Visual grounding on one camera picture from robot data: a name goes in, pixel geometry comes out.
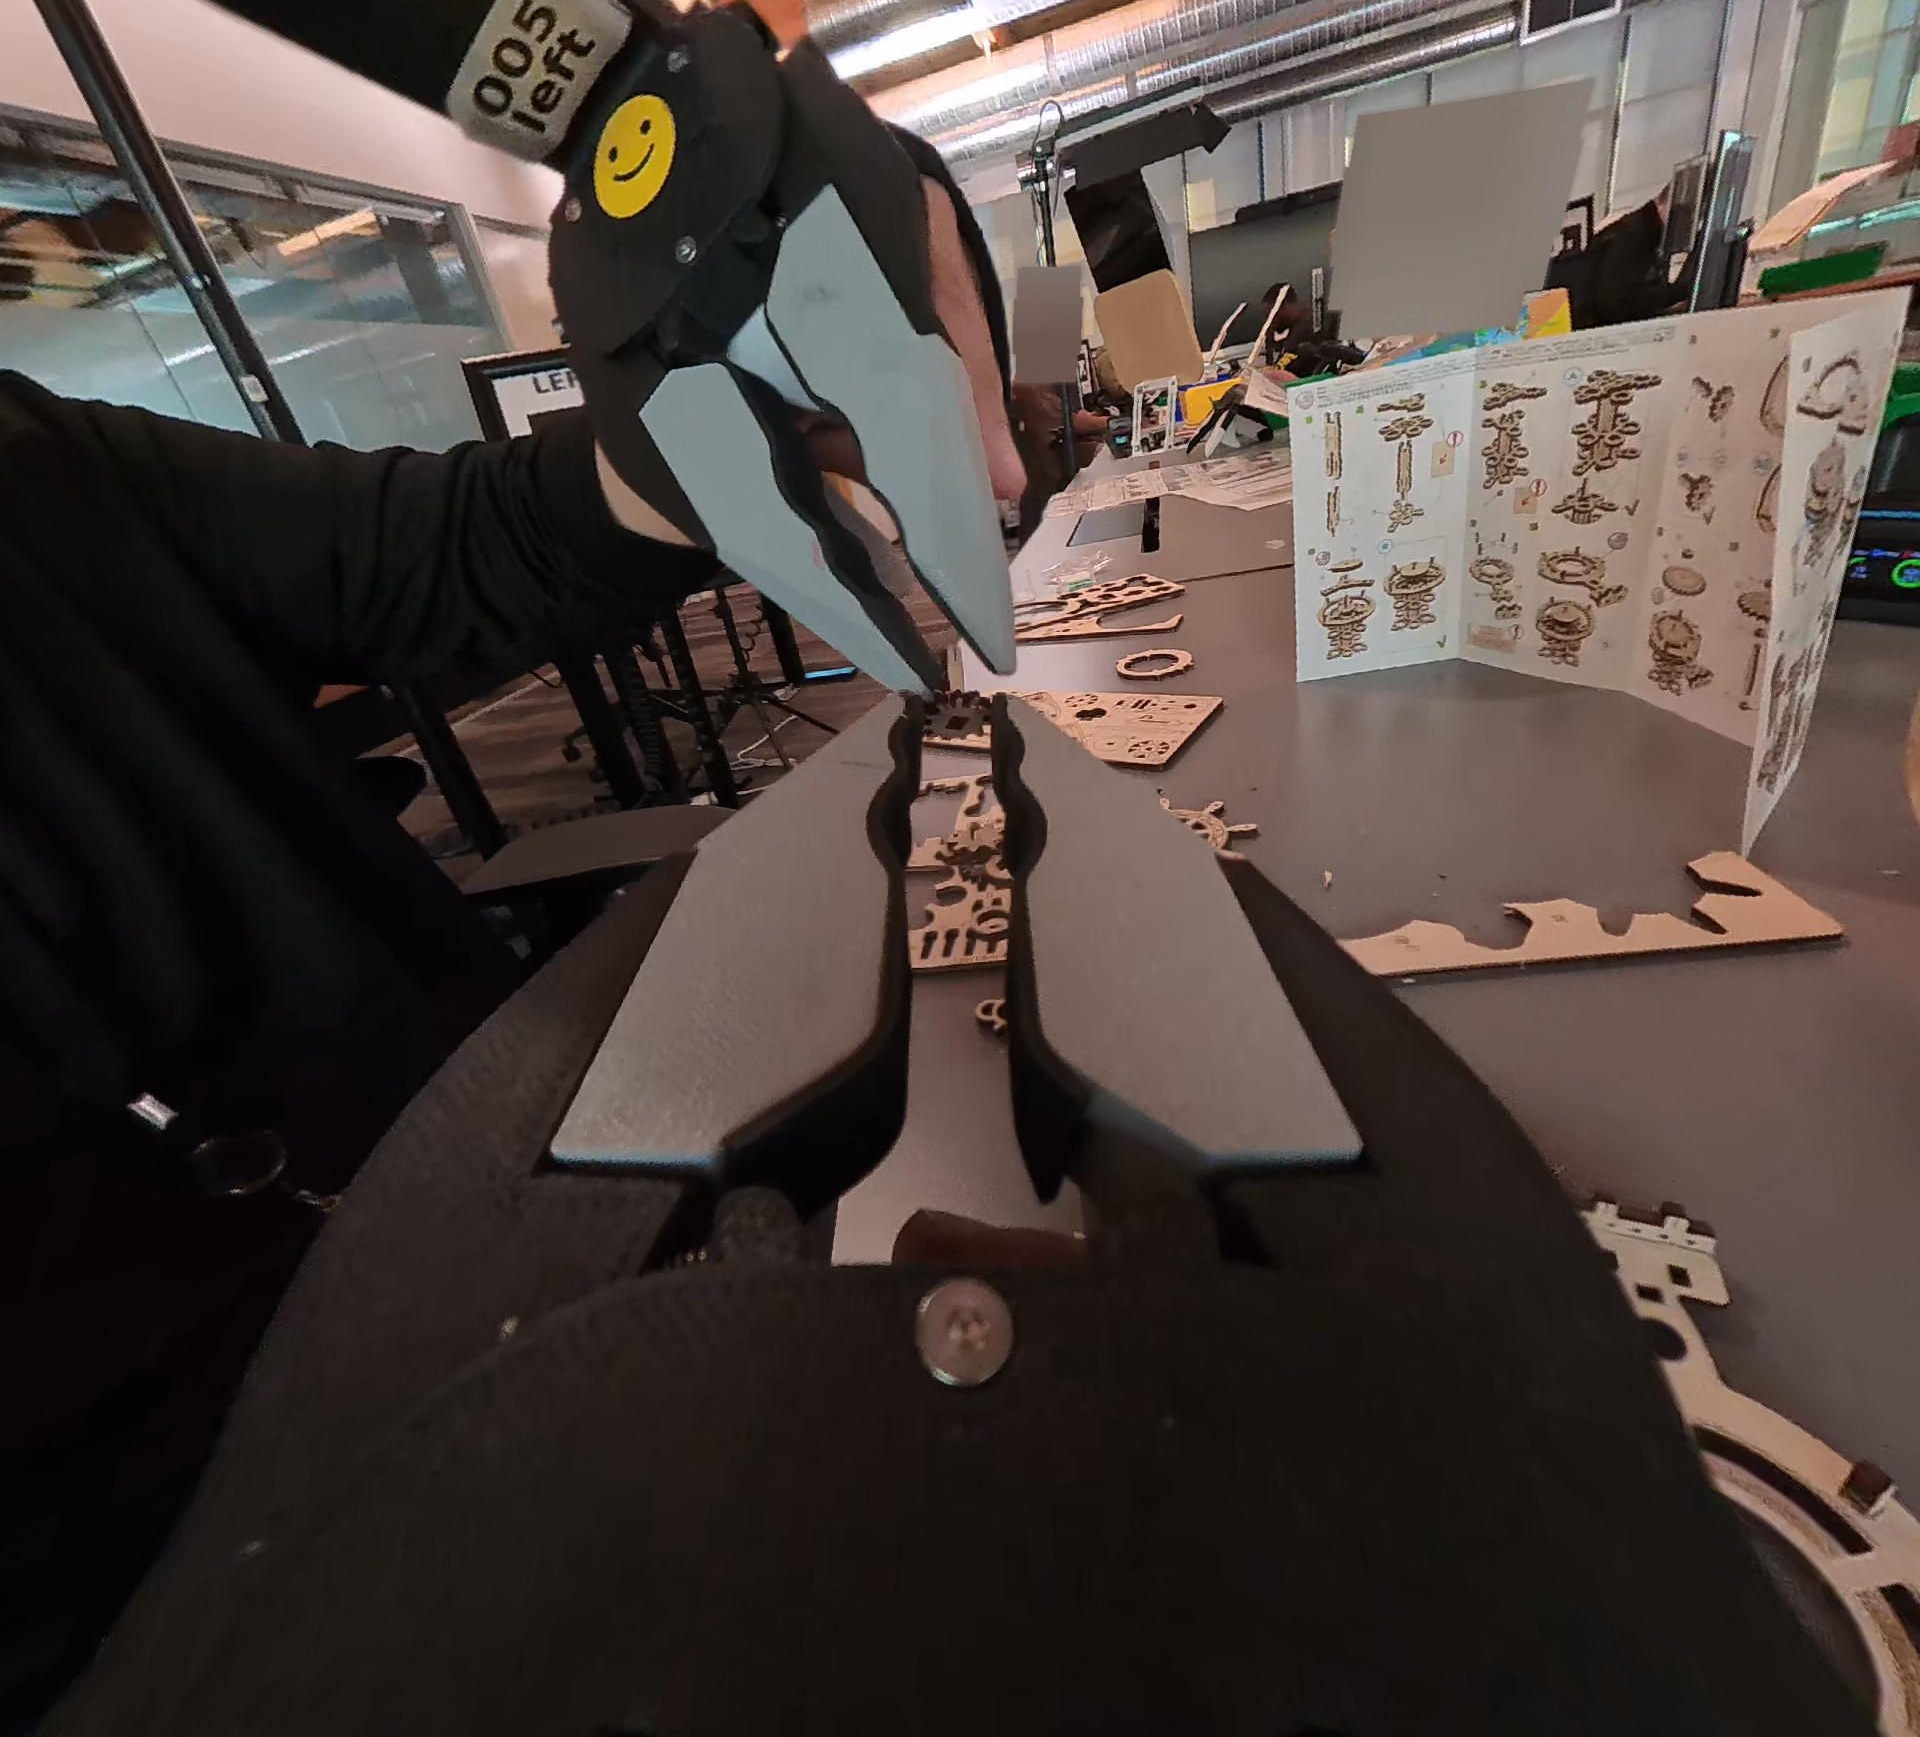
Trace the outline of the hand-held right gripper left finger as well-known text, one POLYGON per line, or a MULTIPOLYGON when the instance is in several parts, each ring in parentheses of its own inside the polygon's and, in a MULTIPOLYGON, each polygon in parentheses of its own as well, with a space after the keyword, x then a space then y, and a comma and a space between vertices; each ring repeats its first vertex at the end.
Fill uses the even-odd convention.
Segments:
POLYGON ((891 695, 688 856, 549 1157, 821 1213, 907 1111, 924 706, 891 695))

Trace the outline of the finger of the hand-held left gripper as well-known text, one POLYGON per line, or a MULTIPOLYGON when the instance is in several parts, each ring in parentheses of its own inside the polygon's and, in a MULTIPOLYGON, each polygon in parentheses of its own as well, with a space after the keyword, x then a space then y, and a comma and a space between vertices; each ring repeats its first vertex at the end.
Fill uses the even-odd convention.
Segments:
MULTIPOLYGON (((637 492, 882 687, 938 693, 940 654, 924 643, 908 591, 884 578, 866 520, 831 505, 802 411, 729 363, 641 359, 639 368, 637 492)), ((899 535, 894 547, 908 587, 924 591, 899 535)))
POLYGON ((838 189, 787 228, 765 315, 809 399, 852 430, 871 490, 928 599, 999 672, 1016 618, 989 438, 961 353, 908 313, 926 278, 896 281, 838 189))

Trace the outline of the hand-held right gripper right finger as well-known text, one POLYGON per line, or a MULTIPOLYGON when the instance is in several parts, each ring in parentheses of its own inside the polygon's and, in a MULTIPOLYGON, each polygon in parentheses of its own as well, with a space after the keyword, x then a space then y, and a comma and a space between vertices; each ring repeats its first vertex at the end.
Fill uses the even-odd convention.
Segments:
POLYGON ((1220 856, 1014 695, 991 706, 1007 1043, 1039 1197, 1347 1170, 1363 1137, 1220 856))

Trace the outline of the engraved wooden parts sheet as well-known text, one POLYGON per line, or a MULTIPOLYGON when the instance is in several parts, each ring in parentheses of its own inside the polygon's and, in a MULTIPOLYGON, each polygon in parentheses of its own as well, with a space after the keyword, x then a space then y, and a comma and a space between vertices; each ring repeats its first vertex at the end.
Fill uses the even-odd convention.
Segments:
POLYGON ((1104 764, 1169 766, 1225 708, 1225 698, 1156 691, 1020 693, 1069 738, 1104 764))

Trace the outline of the person's left forearm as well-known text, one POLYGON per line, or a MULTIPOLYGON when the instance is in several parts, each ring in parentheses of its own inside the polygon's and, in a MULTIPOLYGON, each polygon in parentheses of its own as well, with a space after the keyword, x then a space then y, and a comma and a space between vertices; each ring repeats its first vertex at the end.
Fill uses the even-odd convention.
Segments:
POLYGON ((211 691, 512 672, 717 560, 625 523, 580 413, 450 450, 313 449, 5 373, 5 675, 181 715, 211 691))

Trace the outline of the person's left hand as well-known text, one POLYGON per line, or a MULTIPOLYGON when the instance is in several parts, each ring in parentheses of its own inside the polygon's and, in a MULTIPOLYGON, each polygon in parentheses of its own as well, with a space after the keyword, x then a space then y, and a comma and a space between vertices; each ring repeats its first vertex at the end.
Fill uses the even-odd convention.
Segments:
POLYGON ((931 301, 962 359, 978 418, 989 481, 1000 514, 1016 517, 1029 489, 1020 411, 1002 363, 1004 311, 996 266, 964 196, 922 172, 931 301))

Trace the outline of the framed marker sign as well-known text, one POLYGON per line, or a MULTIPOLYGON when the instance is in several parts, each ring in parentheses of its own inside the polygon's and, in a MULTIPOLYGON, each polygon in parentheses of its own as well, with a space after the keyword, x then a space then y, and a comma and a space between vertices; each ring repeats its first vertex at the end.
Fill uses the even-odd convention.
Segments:
POLYGON ((551 418, 584 413, 564 348, 462 359, 460 368, 485 441, 518 438, 551 418))

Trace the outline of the wooden offcut sheet with holes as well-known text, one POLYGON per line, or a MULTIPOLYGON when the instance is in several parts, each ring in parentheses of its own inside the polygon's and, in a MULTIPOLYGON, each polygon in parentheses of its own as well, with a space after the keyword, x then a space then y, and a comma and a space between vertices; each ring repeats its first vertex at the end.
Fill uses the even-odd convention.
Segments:
POLYGON ((1158 572, 1129 572, 1093 580, 1014 609, 1020 643, 1090 637, 1152 637, 1185 623, 1189 589, 1158 572))

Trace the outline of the long wavy wooden offcut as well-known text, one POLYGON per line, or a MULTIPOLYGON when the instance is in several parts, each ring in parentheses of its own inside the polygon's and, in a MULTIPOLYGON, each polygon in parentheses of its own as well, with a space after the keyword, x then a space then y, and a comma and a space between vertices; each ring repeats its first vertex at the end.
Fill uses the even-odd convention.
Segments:
POLYGON ((1523 935, 1508 947, 1482 945, 1452 924, 1415 918, 1343 951, 1372 976, 1422 978, 1525 971, 1645 956, 1777 951, 1839 942, 1846 927, 1772 875, 1735 852, 1711 852, 1687 864, 1699 897, 1687 914, 1636 910, 1621 930, 1579 900, 1506 905, 1523 935))

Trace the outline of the folded instruction leaflet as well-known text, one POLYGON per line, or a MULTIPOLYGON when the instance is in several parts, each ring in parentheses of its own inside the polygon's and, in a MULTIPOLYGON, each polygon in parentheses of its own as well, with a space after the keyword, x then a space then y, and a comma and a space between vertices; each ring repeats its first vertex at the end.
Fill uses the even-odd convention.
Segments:
POLYGON ((1506 337, 1288 391, 1299 679, 1464 661, 1746 751, 1792 785, 1908 294, 1506 337))

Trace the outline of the dark round badge reel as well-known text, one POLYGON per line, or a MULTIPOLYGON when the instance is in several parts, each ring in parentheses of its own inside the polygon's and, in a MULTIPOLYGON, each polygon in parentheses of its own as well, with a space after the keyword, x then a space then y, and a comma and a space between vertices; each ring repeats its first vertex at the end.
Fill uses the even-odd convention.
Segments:
POLYGON ((193 1189, 211 1200, 280 1197, 328 1216, 340 1197, 319 1193, 293 1175, 290 1153, 275 1131, 195 1136, 182 1113, 140 1093, 123 1113, 159 1142, 193 1189))

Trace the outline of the person's black clothed torso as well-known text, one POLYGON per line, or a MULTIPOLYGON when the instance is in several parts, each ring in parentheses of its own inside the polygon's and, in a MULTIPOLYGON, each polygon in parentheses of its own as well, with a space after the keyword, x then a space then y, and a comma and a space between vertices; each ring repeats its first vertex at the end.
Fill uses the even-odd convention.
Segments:
POLYGON ((322 1227, 199 1195, 124 1106, 275 1131, 337 1195, 521 978, 287 706, 257 785, 71 695, 5 675, 5 1733, 133 1599, 322 1227))

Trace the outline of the black device with lit display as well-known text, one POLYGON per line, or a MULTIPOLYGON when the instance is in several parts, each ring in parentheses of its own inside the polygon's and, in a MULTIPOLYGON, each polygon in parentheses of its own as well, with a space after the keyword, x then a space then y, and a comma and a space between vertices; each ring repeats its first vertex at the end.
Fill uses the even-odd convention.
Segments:
POLYGON ((1860 541, 1849 559, 1844 576, 1839 601, 1839 614, 1844 620, 1919 626, 1920 562, 1916 542, 1860 541))

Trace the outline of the wooden sheet frame with cutouts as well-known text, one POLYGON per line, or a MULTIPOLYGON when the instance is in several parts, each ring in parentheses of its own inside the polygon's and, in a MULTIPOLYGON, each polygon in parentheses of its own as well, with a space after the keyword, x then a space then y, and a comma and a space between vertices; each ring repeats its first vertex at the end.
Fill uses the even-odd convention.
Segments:
POLYGON ((917 801, 947 799, 954 816, 947 833, 922 838, 907 861, 924 900, 907 942, 917 975, 1004 964, 1012 933, 1012 876, 1004 862, 1007 815, 989 773, 924 779, 917 801))

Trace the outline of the pale wooden round frame sheet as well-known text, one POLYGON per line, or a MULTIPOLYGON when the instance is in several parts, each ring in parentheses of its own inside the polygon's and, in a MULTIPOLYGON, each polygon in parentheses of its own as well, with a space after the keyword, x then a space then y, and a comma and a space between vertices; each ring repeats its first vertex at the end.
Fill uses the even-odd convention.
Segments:
POLYGON ((1916 1655, 1919 1525, 1896 1482, 1723 1377, 1696 1321, 1733 1302, 1717 1237, 1687 1216, 1608 1200, 1583 1216, 1635 1314, 1719 1491, 1804 1557, 1870 1648, 1916 1655))

